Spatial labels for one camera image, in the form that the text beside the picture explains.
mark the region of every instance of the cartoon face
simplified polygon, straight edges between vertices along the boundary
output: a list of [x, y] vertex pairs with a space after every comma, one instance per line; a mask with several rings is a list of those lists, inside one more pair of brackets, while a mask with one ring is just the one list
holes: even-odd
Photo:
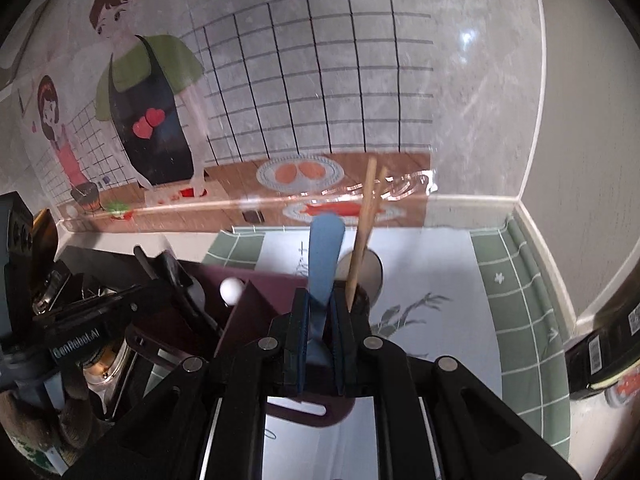
[[102, 38], [111, 40], [121, 35], [127, 30], [127, 13], [129, 12], [129, 2], [107, 9], [103, 7], [100, 12], [95, 31]]
[[56, 124], [56, 108], [58, 104], [55, 101], [47, 101], [44, 99], [42, 107], [42, 122], [47, 126], [53, 127]]

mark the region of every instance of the chopsticks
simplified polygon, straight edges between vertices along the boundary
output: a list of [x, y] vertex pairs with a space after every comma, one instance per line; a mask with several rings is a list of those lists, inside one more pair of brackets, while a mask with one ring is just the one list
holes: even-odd
[[358, 216], [358, 229], [356, 231], [353, 252], [351, 253], [349, 273], [347, 274], [345, 295], [349, 312], [353, 306], [360, 267], [362, 266], [362, 260], [365, 250], [367, 249], [367, 244], [369, 243], [373, 225], [376, 222], [376, 214], [382, 202], [382, 190], [384, 189], [386, 176], [388, 174], [386, 166], [383, 166], [378, 174], [378, 182], [376, 183], [376, 166], [376, 159], [372, 156], [367, 163], [367, 175], [362, 186], [362, 206], [360, 207], [360, 215]]

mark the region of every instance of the green checkered tablecloth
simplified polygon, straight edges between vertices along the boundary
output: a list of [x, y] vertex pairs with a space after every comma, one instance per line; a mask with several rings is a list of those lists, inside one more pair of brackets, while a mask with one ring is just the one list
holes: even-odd
[[[283, 228], [220, 232], [203, 263], [253, 269], [264, 235], [272, 230]], [[538, 265], [513, 218], [501, 229], [470, 234], [500, 349], [502, 398], [567, 458], [571, 420], [566, 366]]]

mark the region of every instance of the green shirt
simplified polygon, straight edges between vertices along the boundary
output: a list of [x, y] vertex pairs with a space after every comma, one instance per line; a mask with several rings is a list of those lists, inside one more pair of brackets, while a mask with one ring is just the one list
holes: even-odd
[[[178, 38], [169, 35], [145, 37], [156, 54], [164, 76], [174, 95], [202, 77], [204, 69], [191, 50]], [[113, 61], [113, 83], [118, 92], [137, 85], [151, 74], [151, 63], [142, 42]], [[109, 106], [109, 66], [104, 69], [95, 93], [95, 118], [111, 120]]]

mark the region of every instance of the grid pattern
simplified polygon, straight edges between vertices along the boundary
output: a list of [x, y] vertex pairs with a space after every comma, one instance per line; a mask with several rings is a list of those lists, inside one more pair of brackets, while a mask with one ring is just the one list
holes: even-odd
[[[178, 106], [178, 116], [183, 108], [184, 104]], [[132, 166], [122, 166], [105, 147], [100, 121], [95, 119], [94, 102], [85, 106], [66, 127], [69, 134], [76, 136], [82, 147], [81, 152], [74, 149], [82, 173], [87, 179], [95, 182], [98, 189], [111, 189], [137, 182]], [[114, 149], [123, 153], [124, 160], [127, 160], [117, 135], [110, 139], [110, 143]], [[60, 204], [71, 199], [71, 184], [51, 146], [47, 147], [34, 164], [34, 170], [44, 191], [50, 194], [54, 203]]]
[[[203, 264], [254, 269], [264, 235], [274, 229], [220, 231]], [[571, 412], [566, 365], [537, 263], [513, 218], [500, 230], [472, 231], [471, 239], [498, 339], [502, 399], [567, 458]]]
[[428, 150], [428, 9], [428, 0], [273, 0], [185, 34], [211, 92], [210, 162]]

